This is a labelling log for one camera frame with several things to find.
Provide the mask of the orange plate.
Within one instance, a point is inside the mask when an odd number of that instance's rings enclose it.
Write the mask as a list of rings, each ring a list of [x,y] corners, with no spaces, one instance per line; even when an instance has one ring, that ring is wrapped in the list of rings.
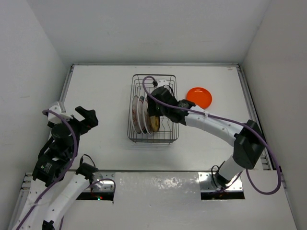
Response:
[[[211,93],[202,87],[194,87],[187,92],[186,99],[194,102],[196,105],[203,109],[207,109],[212,101],[213,97]]]

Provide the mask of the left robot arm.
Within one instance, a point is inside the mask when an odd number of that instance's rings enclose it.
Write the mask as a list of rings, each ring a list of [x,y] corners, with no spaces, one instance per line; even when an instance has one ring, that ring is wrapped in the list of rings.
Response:
[[[72,181],[52,200],[58,183],[64,179],[77,157],[80,136],[98,126],[95,110],[78,106],[75,111],[83,120],[66,114],[59,103],[43,110],[51,128],[51,137],[38,155],[27,201],[13,226],[14,230],[55,230],[74,200],[92,185],[98,169],[82,162]]]

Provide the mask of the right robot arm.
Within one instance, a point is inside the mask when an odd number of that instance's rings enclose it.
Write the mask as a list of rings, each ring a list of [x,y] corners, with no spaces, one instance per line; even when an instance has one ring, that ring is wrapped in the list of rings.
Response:
[[[217,119],[191,101],[176,100],[163,86],[149,93],[147,100],[149,116],[165,116],[174,123],[203,130],[233,147],[233,154],[212,175],[214,187],[225,188],[243,170],[254,169],[264,150],[259,140],[262,134],[256,122],[248,120],[240,125]]]

